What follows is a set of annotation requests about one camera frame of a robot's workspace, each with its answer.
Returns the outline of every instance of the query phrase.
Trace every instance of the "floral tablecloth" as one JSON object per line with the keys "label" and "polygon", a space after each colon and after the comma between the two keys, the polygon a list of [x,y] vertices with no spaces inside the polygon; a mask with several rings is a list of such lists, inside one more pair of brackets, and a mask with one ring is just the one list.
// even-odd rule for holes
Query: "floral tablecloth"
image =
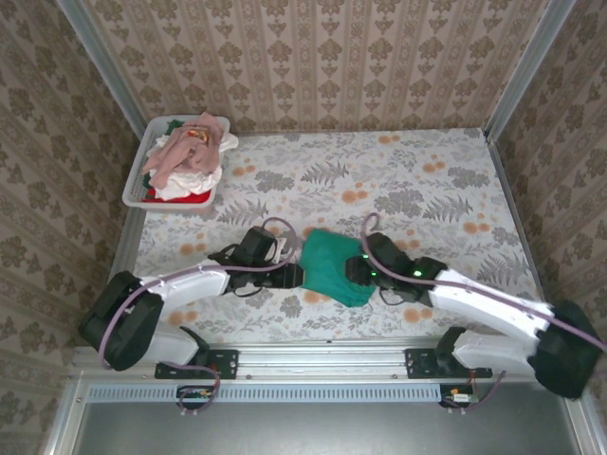
{"label": "floral tablecloth", "polygon": [[[506,292],[537,296],[480,129],[245,136],[223,167],[211,213],[147,214],[138,276],[195,264],[269,216],[284,217],[305,240],[312,228],[357,237],[363,217],[376,210],[381,230],[410,256],[432,256]],[[418,303],[387,306],[377,292],[350,309],[302,288],[199,300],[168,321],[209,342],[442,335],[451,325],[474,326]]]}

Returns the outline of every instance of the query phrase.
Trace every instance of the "green cloth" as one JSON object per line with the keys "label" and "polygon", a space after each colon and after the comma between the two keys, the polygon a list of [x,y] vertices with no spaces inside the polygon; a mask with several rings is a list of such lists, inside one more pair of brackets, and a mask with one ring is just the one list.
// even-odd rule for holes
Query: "green cloth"
{"label": "green cloth", "polygon": [[300,266],[305,270],[302,287],[319,292],[352,308],[364,305],[376,290],[345,277],[345,261],[360,254],[360,241],[314,229],[303,245]]}

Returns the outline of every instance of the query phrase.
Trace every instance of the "patterned wallpaper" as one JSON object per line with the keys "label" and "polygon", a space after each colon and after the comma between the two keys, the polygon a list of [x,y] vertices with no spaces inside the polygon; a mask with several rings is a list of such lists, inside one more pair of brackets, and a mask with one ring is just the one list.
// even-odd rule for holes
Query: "patterned wallpaper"
{"label": "patterned wallpaper", "polygon": [[0,453],[36,453],[106,280],[136,139],[53,1],[0,2]]}
{"label": "patterned wallpaper", "polygon": [[482,126],[547,0],[83,0],[147,118]]}
{"label": "patterned wallpaper", "polygon": [[[583,305],[603,339],[606,28],[607,2],[577,2],[498,140],[546,296]],[[595,392],[607,417],[607,384]]]}

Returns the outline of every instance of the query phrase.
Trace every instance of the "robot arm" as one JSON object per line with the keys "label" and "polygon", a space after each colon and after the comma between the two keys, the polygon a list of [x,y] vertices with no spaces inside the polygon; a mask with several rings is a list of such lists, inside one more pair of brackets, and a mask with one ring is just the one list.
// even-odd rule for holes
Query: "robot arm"
{"label": "robot arm", "polygon": [[583,336],[598,339],[575,303],[553,306],[510,296],[435,259],[411,260],[381,233],[368,236],[366,246],[368,251],[346,264],[350,281],[391,289],[405,301],[460,314],[503,334],[482,335],[451,327],[435,350],[443,373],[491,368],[526,374],[560,396],[581,397],[603,350],[596,345],[601,343],[591,344],[563,330],[566,324]]}
{"label": "robot arm", "polygon": [[[86,314],[79,333],[96,350],[101,350],[111,320],[126,299],[133,298],[135,291],[145,286],[117,320],[103,351],[104,361],[116,371],[139,362],[184,365],[194,357],[203,361],[209,350],[207,343],[187,328],[174,327],[162,320],[191,301],[233,292],[249,283],[283,289],[300,286],[304,271],[297,264],[283,262],[270,266],[280,257],[283,245],[271,232],[253,227],[240,244],[210,255],[197,270],[194,267],[193,273],[176,272],[178,278],[165,282],[158,277],[140,279],[130,272],[120,272],[112,277]],[[214,266],[214,270],[208,270],[209,266]]]}
{"label": "robot arm", "polygon": [[[503,334],[482,335],[451,327],[434,350],[437,370],[443,375],[433,377],[449,377],[449,371],[457,369],[491,368],[533,375],[560,396],[581,396],[603,349],[559,325],[560,321],[598,338],[575,303],[566,301],[555,307],[546,302],[509,296],[474,282],[435,259],[411,260],[380,233],[370,235],[366,242],[367,252],[372,257],[361,252],[347,260],[345,274],[348,280],[391,289],[405,301],[419,301],[458,313]],[[240,245],[212,254],[201,263],[199,273],[183,274],[168,282],[160,279],[159,283],[148,287],[137,297],[136,304],[120,315],[103,353],[105,361],[117,371],[140,361],[187,364],[193,357],[203,361],[200,359],[204,356],[200,353],[209,349],[204,340],[186,328],[176,328],[160,320],[190,301],[232,292],[248,283],[283,289],[300,286],[304,282],[304,272],[296,264],[270,267],[269,273],[259,273],[262,269],[255,269],[269,264],[272,248],[273,255],[280,255],[273,235],[262,227],[254,227]],[[205,271],[203,267],[210,264],[232,270],[248,268],[235,272]],[[157,280],[138,279],[129,272],[117,274],[86,315],[79,329],[81,336],[99,350],[110,320],[116,317],[126,299],[146,283]]]}

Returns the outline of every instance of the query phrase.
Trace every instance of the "white plastic tray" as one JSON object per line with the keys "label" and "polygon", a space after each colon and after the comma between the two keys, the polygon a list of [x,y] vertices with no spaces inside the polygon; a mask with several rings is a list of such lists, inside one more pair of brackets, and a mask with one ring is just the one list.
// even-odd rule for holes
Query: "white plastic tray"
{"label": "white plastic tray", "polygon": [[[170,204],[160,202],[143,202],[145,194],[148,189],[143,185],[143,174],[141,169],[147,161],[146,152],[150,150],[156,144],[156,139],[164,135],[169,127],[169,123],[173,120],[188,121],[198,118],[198,116],[163,116],[153,118],[148,123],[145,129],[143,139],[139,144],[135,161],[122,192],[122,202],[128,207],[137,207],[148,211],[162,211],[162,212],[179,212],[179,211],[196,211],[205,212],[212,206],[212,201],[215,198],[215,192],[217,186],[211,189],[211,196],[209,199],[202,204]],[[225,117],[216,117],[217,121],[221,124],[224,129],[224,138],[226,133],[230,131],[230,121]]]}

